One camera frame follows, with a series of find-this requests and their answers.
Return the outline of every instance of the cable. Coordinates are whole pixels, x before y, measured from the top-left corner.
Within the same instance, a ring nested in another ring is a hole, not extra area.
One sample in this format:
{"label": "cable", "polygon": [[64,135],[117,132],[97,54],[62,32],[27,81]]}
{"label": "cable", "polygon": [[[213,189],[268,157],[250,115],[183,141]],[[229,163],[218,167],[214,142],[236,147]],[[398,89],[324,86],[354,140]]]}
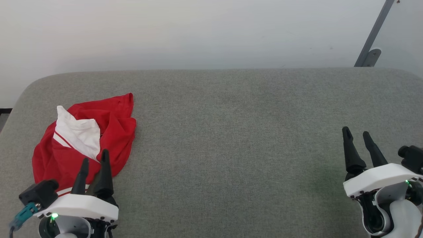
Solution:
{"label": "cable", "polygon": [[9,232],[9,238],[13,238],[13,231],[15,230],[15,227],[11,227],[10,228],[10,232]]}
{"label": "cable", "polygon": [[38,212],[37,205],[33,202],[28,203],[9,223],[10,227],[10,237],[13,237],[13,231],[19,230],[24,222],[32,217],[33,214]]}

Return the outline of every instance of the black connector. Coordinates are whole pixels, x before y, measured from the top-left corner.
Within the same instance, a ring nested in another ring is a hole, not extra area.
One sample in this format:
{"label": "black connector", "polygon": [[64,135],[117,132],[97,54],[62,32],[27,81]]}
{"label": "black connector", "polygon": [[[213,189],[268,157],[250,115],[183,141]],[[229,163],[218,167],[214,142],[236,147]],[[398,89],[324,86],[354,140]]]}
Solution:
{"label": "black connector", "polygon": [[25,206],[30,202],[39,204],[38,210],[40,211],[49,207],[58,198],[55,192],[58,188],[59,184],[56,180],[43,180],[37,184],[31,185],[19,194],[19,200],[21,200]]}
{"label": "black connector", "polygon": [[404,158],[401,161],[402,166],[416,174],[423,174],[423,149],[414,145],[403,146],[398,150],[398,155]]}

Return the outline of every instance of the gray fabric surface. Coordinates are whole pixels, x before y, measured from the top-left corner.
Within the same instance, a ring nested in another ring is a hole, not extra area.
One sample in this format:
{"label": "gray fabric surface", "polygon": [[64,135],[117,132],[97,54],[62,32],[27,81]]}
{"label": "gray fabric surface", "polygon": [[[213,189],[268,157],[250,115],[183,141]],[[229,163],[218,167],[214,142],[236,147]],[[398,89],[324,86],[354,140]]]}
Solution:
{"label": "gray fabric surface", "polygon": [[[32,182],[56,106],[134,94],[131,156],[114,178],[116,238],[366,237],[346,197],[341,128],[371,165],[423,145],[423,82],[393,69],[69,73],[31,84],[0,134],[0,234]],[[37,237],[31,219],[15,237]]]}

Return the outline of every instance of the red cloth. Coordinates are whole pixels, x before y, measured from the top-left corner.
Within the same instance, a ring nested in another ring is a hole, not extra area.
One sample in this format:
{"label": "red cloth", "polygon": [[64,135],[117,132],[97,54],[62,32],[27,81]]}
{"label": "red cloth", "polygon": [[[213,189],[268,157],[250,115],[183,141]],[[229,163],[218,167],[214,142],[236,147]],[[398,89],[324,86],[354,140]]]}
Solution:
{"label": "red cloth", "polygon": [[[76,120],[95,119],[100,127],[100,153],[109,150],[112,176],[116,176],[125,166],[131,152],[137,122],[131,117],[134,101],[132,93],[100,101],[83,102],[71,106],[68,112]],[[34,149],[32,166],[35,183],[42,180],[56,179],[57,191],[71,188],[86,157],[77,150],[64,147],[53,139],[56,122],[48,126],[40,143]],[[94,175],[100,170],[100,164],[89,160],[89,174],[86,180],[91,184]]]}

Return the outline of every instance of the white stripe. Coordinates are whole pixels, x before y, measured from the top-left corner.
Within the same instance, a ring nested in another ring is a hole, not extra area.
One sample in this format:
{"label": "white stripe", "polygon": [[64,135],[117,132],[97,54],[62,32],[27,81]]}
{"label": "white stripe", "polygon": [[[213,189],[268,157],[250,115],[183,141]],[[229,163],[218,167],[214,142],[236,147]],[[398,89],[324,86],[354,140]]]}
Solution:
{"label": "white stripe", "polygon": [[[89,187],[90,185],[89,184],[85,184],[85,189],[88,189],[88,187]],[[65,189],[63,189],[63,190],[60,190],[60,191],[58,191],[57,192],[57,195],[62,195],[62,194],[65,194],[65,193],[68,193],[68,192],[70,192],[72,190],[72,188],[65,188]]]}
{"label": "white stripe", "polygon": [[55,139],[57,142],[59,142],[59,144],[63,145],[64,147],[69,147],[71,148],[68,143],[66,143],[66,141],[64,141],[62,138],[60,138],[60,136],[58,136],[56,133],[54,133],[53,135],[53,139]]}

